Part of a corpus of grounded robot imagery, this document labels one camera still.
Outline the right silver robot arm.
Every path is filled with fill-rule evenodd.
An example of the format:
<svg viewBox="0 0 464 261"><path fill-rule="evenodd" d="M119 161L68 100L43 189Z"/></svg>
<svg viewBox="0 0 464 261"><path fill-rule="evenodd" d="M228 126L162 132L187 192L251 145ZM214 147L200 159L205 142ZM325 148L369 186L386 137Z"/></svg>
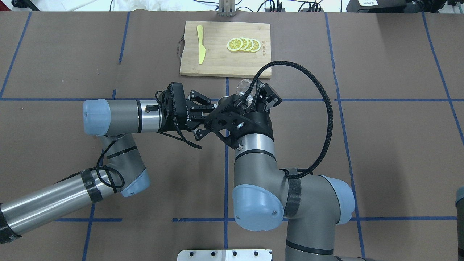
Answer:
<svg viewBox="0 0 464 261"><path fill-rule="evenodd" d="M346 182L323 176L297 178L294 167L277 167L274 141L256 130L238 138L235 150L234 220L251 231L268 231L288 219L287 261L355 261L337 256L335 227L348 223L355 209Z"/></svg>

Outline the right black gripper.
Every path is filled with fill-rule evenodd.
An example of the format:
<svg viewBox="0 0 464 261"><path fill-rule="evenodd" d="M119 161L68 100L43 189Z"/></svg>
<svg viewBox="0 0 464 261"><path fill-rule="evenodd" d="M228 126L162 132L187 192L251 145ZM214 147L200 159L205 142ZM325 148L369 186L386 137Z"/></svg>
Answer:
<svg viewBox="0 0 464 261"><path fill-rule="evenodd" d="M239 119L239 137L250 134L261 134L271 139L274 138L270 109L280 105L283 99L269 84L261 84L256 81L250 94L247 96L242 107L245 109L252 104L254 99L254 111L247 112Z"/></svg>

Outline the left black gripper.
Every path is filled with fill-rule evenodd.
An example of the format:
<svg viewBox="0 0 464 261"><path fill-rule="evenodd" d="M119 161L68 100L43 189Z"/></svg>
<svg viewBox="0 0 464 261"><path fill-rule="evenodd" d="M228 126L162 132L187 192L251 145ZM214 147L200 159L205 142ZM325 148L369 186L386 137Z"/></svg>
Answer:
<svg viewBox="0 0 464 261"><path fill-rule="evenodd" d="M216 104L207 96L198 91L191 90L188 94L188 102L186 102L187 119L183 126L183 131L194 131L196 141L202 140L208 135L212 129L211 126L204 124L204 113L210 113L216 109Z"/></svg>

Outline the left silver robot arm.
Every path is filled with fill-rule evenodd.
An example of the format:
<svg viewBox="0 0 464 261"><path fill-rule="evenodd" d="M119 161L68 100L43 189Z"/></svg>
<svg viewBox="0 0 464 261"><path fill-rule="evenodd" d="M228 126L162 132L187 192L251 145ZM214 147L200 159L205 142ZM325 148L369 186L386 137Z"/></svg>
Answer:
<svg viewBox="0 0 464 261"><path fill-rule="evenodd" d="M130 197L150 185L150 177L133 134L158 133L199 148L183 131L195 132L217 107L197 91L184 96L173 84L157 91L153 100L87 100L83 103L83 128L97 136L103 150L96 164L53 185L1 204L1 243L21 238L40 226L85 206L121 194Z"/></svg>

